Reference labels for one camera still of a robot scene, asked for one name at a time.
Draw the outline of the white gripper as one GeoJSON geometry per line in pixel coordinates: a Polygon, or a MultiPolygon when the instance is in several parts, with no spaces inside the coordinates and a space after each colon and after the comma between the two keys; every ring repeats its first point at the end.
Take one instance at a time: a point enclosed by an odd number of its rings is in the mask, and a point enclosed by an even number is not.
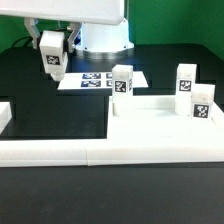
{"type": "Polygon", "coordinates": [[[118,25],[124,19],[124,0],[0,0],[0,15],[27,17],[24,25],[38,48],[37,19],[71,22],[66,50],[72,53],[81,23],[118,25]]]}

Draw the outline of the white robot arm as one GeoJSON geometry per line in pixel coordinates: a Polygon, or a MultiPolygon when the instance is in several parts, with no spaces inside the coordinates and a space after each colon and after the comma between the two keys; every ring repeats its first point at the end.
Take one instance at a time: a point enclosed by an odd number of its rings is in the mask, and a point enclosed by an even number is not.
{"type": "Polygon", "coordinates": [[[38,48],[37,19],[70,22],[73,34],[81,32],[76,49],[97,57],[115,56],[133,48],[125,18],[125,0],[0,0],[0,15],[22,17],[38,48]]]}

